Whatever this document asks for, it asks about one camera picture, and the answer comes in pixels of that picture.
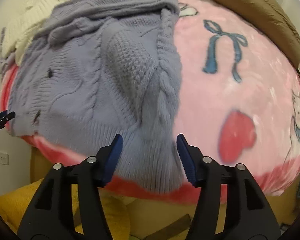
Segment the purple knit hooded cardigan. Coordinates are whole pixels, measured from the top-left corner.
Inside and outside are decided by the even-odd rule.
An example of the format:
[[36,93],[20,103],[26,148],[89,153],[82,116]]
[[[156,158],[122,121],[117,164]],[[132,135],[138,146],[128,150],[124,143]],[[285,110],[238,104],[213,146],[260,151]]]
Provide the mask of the purple knit hooded cardigan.
[[119,177],[155,193],[179,188],[179,11],[178,0],[70,0],[54,7],[14,80],[11,134],[40,135],[87,156],[119,134]]

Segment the cream quilted jacket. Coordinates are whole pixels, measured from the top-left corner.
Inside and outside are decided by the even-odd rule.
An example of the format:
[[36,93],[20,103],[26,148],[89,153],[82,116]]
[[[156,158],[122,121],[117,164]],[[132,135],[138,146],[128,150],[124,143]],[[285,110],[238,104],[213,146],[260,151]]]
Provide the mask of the cream quilted jacket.
[[25,50],[36,32],[59,3],[61,0],[27,0],[23,13],[8,22],[6,28],[14,43],[14,60],[17,65],[21,64]]

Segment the pink cartoon fleece blanket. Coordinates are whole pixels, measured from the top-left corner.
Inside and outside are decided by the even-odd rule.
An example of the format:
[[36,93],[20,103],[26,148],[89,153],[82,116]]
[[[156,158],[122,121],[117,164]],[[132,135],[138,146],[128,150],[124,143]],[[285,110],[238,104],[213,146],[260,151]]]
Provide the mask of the pink cartoon fleece blanket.
[[[300,173],[300,79],[294,66],[267,35],[227,7],[213,0],[178,4],[174,45],[182,69],[173,126],[176,149],[177,135],[183,134],[222,165],[243,163],[265,194],[281,194]],[[20,65],[14,61],[3,76],[1,110],[9,110]],[[89,156],[40,135],[21,138],[54,163],[75,165]],[[199,191],[187,181],[182,165],[180,170],[183,182],[172,191],[147,191],[116,171],[107,190],[195,203]]]

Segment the brown puffer jacket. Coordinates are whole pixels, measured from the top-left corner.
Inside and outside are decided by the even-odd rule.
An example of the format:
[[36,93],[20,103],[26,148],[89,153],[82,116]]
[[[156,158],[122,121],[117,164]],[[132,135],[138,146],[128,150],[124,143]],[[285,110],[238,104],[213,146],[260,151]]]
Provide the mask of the brown puffer jacket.
[[213,0],[262,31],[285,54],[294,68],[300,63],[300,35],[276,0]]

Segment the white wall socket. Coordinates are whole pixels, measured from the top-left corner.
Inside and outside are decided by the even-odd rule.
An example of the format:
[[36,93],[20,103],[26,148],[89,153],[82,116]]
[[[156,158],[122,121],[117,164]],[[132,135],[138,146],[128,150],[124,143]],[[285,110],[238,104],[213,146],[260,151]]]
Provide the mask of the white wall socket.
[[5,152],[0,152],[0,164],[8,165],[9,164],[9,155]]

